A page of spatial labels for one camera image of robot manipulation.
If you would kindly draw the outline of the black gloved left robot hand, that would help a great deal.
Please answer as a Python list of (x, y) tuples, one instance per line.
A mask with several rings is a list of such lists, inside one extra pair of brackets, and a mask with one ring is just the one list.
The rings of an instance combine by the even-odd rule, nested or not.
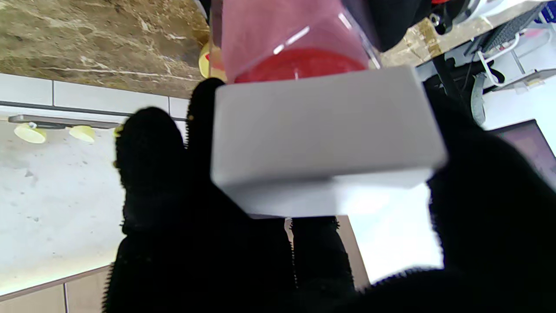
[(407, 30), (432, 12), (431, 0), (368, 0), (380, 52), (398, 44)]

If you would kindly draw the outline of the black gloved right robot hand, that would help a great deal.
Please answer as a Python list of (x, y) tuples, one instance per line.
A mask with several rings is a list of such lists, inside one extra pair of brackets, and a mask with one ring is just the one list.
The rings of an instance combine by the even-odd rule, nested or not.
[(104, 313), (553, 313), (555, 191), (463, 105), (426, 89), (449, 153), (427, 181), (443, 269), (355, 289), (335, 216), (255, 220), (210, 180), (216, 90), (187, 111), (187, 143), (148, 107), (116, 131), (125, 189)]

